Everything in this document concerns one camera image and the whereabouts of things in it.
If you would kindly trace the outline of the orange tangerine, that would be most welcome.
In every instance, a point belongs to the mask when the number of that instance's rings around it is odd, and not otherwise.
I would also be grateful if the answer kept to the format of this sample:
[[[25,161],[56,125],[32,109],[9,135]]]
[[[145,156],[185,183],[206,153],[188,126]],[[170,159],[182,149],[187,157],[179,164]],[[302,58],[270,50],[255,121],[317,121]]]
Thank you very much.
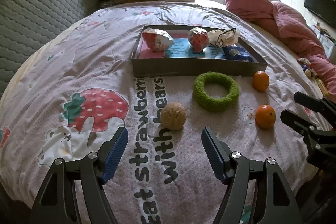
[[[266,92],[269,86],[269,76],[265,71],[257,71],[253,75],[252,86],[258,92]]]
[[[255,123],[262,129],[272,128],[276,121],[276,112],[270,105],[261,105],[256,110]]]

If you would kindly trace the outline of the cream cloth drawstring pouch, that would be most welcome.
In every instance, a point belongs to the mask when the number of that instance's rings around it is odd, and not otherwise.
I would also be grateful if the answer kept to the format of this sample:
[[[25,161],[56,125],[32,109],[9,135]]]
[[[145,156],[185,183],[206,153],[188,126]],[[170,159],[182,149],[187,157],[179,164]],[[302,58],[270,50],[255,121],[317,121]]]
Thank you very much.
[[[214,30],[207,32],[207,36],[213,47],[221,48],[236,44],[240,36],[240,31],[236,28]]]

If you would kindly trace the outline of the brown walnut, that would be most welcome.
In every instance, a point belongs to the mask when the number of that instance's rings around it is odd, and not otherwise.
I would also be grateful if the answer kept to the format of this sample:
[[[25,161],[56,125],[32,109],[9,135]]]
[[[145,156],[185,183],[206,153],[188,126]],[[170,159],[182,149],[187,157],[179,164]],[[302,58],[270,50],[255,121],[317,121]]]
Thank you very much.
[[[169,130],[180,130],[186,122],[186,110],[178,102],[168,103],[160,114],[161,124]]]

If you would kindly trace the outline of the blue white egg toy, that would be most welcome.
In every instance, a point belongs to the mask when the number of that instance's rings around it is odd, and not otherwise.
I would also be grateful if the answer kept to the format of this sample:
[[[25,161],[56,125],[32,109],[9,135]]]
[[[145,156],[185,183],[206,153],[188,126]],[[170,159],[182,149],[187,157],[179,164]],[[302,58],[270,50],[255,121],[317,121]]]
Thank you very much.
[[[168,32],[156,28],[146,28],[141,37],[153,52],[162,52],[174,45],[174,39]]]

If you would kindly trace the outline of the small toys by blanket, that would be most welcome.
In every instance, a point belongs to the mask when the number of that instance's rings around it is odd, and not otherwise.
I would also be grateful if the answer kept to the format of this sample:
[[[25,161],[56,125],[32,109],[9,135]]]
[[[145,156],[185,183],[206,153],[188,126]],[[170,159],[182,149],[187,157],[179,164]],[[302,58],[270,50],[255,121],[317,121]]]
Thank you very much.
[[[305,73],[306,77],[318,79],[319,76],[316,71],[312,68],[310,61],[307,58],[299,57],[297,59],[299,65],[301,65],[303,72]]]

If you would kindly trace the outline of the pink quilted blanket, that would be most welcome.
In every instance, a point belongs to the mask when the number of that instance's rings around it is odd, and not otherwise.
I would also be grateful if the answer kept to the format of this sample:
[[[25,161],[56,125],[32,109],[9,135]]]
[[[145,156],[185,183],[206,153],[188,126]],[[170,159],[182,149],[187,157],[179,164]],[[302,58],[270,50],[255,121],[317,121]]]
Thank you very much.
[[[298,57],[309,60],[335,102],[335,65],[303,16],[282,2],[226,0],[226,8],[240,19],[258,25],[288,46]]]

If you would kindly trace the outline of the blue tissue packet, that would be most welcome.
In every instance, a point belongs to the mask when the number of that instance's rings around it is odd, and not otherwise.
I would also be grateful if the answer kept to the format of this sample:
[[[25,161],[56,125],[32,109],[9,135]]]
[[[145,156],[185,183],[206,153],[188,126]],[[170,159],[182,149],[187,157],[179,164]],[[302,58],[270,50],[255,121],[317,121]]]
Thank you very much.
[[[227,59],[254,62],[252,56],[243,47],[226,46],[222,48]]]

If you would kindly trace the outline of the floral lilac bed sheet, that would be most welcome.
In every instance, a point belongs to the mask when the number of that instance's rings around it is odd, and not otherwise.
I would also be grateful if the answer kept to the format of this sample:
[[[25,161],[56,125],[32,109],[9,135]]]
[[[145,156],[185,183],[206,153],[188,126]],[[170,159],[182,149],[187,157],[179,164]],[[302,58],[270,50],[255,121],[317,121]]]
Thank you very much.
[[[268,64],[268,90],[257,92],[251,78],[236,76],[237,104],[211,113],[194,100],[193,76],[136,78],[132,49],[144,26],[158,24],[237,28]],[[329,129],[321,115],[294,102],[298,91],[319,96],[295,54],[228,11],[162,2],[103,9],[44,50],[4,99],[1,184],[12,200],[32,207],[54,159],[81,159],[125,126],[127,147],[104,188],[117,221],[211,223],[226,188],[215,178],[202,146],[205,127],[247,158],[276,159],[293,190],[316,174],[306,161],[301,135],[280,120],[262,130],[253,119],[253,112],[268,104],[276,114],[289,109]],[[164,128],[160,120],[171,102],[186,110],[186,122],[177,131]]]

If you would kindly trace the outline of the red wrapped egg toy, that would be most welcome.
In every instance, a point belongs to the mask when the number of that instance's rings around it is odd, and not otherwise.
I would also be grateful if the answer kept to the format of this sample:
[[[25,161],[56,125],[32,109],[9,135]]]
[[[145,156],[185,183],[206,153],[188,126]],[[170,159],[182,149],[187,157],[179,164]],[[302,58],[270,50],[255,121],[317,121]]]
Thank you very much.
[[[209,46],[209,37],[204,28],[194,27],[188,33],[188,40],[192,49],[199,53]]]

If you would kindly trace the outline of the dark tray with pink liner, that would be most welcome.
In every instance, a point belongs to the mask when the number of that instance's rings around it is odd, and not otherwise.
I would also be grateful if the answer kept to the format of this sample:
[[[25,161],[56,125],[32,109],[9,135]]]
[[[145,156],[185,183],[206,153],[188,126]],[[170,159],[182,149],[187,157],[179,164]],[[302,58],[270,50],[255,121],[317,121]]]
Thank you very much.
[[[131,53],[131,63],[135,77],[151,76],[198,76],[206,72],[218,72],[229,76],[253,76],[257,71],[265,71],[268,64],[243,38],[238,38],[236,46],[243,47],[254,62],[227,59],[222,48],[208,46],[202,52],[192,50],[188,33],[193,26],[151,25],[168,32],[174,45],[163,52],[153,52],[141,35]]]

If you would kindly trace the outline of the grey quilted headboard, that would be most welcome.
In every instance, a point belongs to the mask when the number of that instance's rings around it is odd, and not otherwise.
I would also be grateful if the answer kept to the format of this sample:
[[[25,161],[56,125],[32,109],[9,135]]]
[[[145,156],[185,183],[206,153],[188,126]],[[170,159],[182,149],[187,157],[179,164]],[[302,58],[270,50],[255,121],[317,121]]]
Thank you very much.
[[[1,0],[1,92],[33,53],[98,10],[98,1]]]

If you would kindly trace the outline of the black wall television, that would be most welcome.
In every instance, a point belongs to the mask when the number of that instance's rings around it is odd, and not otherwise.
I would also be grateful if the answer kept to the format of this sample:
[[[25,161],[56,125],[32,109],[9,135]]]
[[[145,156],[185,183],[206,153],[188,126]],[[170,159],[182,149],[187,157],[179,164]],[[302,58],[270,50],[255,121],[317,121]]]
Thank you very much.
[[[335,28],[334,0],[304,0],[304,5],[314,15],[320,17],[328,25]]]

